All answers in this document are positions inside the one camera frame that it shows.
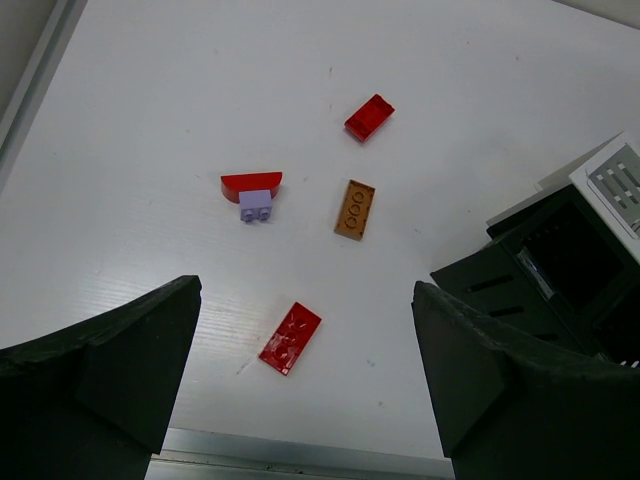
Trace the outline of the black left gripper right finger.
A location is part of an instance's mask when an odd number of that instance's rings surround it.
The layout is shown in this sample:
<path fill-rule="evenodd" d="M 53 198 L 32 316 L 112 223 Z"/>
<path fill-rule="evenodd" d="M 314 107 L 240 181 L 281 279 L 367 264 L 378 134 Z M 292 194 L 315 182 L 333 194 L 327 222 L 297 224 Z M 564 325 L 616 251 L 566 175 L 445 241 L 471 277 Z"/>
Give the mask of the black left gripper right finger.
<path fill-rule="evenodd" d="M 412 311 L 459 479 L 635 479 L 639 373 L 574 353 L 417 282 Z"/>

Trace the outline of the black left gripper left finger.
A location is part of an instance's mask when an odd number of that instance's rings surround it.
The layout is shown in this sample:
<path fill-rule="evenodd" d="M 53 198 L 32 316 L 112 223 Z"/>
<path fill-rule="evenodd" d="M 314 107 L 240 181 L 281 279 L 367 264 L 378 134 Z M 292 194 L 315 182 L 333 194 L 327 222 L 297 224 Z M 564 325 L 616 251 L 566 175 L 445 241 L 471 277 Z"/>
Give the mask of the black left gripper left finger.
<path fill-rule="evenodd" d="M 180 276 L 2 349 L 2 478 L 144 478 L 165 440 L 201 289 L 198 276 Z"/>

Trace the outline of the tan lego plate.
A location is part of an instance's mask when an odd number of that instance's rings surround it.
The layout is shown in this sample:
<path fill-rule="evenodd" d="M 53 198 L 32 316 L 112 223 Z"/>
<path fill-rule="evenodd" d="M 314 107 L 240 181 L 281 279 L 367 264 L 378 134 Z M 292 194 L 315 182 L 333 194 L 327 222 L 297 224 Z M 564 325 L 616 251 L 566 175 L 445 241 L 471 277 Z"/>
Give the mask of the tan lego plate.
<path fill-rule="evenodd" d="M 361 241 L 366 231 L 374 195 L 374 187 L 350 179 L 334 232 L 351 240 Z"/>

